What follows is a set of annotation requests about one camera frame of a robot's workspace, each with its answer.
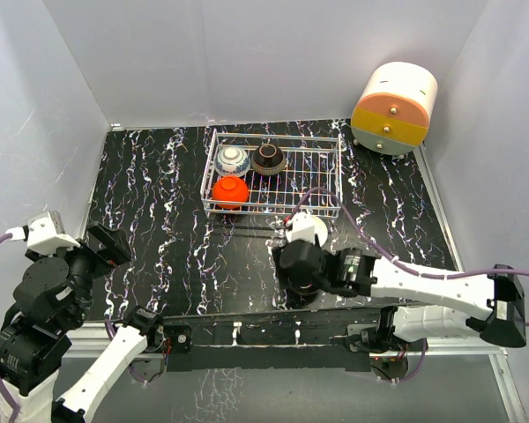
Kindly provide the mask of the orange bowl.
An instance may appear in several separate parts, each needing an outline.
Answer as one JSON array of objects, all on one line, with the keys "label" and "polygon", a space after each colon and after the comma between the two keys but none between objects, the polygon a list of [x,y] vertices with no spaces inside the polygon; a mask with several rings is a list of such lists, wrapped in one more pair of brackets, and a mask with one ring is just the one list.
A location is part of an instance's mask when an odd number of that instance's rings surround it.
[{"label": "orange bowl", "polygon": [[221,177],[212,187],[212,199],[219,201],[218,206],[222,209],[238,209],[239,203],[246,203],[249,197],[247,184],[237,176]]}]

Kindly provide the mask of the brown bowl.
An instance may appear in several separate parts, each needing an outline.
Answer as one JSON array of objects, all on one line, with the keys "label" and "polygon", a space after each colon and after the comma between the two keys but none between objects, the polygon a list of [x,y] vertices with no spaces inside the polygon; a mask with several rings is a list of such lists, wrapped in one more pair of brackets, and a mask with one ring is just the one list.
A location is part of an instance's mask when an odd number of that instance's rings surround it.
[{"label": "brown bowl", "polygon": [[279,174],[286,164],[285,153],[276,145],[260,145],[251,155],[251,168],[260,175]]}]

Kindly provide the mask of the blue floral white bowl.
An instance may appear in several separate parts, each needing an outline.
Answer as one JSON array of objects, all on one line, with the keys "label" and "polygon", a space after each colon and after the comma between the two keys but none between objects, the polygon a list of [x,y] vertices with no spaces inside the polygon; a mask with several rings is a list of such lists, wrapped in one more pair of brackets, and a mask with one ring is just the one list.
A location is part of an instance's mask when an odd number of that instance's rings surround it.
[{"label": "blue floral white bowl", "polygon": [[227,146],[220,149],[214,167],[220,176],[243,177],[250,170],[250,158],[242,148]]}]

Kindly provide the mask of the black glossy bowl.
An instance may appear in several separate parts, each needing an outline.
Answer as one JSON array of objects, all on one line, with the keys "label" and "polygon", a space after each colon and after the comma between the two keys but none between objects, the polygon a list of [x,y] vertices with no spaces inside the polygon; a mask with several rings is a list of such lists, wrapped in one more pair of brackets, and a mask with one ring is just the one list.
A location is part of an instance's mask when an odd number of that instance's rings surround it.
[{"label": "black glossy bowl", "polygon": [[312,283],[308,283],[308,284],[303,284],[303,285],[294,285],[294,284],[291,284],[288,289],[293,292],[293,293],[296,293],[297,295],[300,295],[302,297],[309,297],[309,296],[313,296],[313,295],[317,295],[319,292],[322,291],[322,289]]}]

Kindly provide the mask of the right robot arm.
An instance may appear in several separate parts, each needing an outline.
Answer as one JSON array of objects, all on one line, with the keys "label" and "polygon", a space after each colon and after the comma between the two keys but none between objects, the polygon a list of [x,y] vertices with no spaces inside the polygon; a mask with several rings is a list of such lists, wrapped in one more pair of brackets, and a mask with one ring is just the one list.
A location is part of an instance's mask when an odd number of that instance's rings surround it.
[{"label": "right robot arm", "polygon": [[371,352],[400,349],[423,338],[475,338],[501,347],[526,345],[525,292],[511,267],[468,276],[401,263],[357,248],[332,254],[291,241],[272,251],[279,282],[301,296],[319,291],[353,298],[402,298],[415,306],[387,306],[361,344]]}]

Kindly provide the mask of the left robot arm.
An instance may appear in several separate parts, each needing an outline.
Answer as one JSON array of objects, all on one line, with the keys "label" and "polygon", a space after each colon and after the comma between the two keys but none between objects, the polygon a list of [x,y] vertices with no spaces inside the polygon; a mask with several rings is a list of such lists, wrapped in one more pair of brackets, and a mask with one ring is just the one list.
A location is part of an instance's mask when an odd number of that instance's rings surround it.
[{"label": "left robot arm", "polygon": [[70,389],[54,396],[63,356],[72,345],[68,334],[84,323],[93,282],[131,260],[122,229],[93,222],[86,231],[100,249],[66,234],[60,219],[47,213],[0,237],[0,245],[24,241],[32,262],[14,289],[0,330],[2,422],[90,422],[132,361],[163,344],[161,316],[137,306],[119,328],[106,324],[112,335],[108,346]]}]

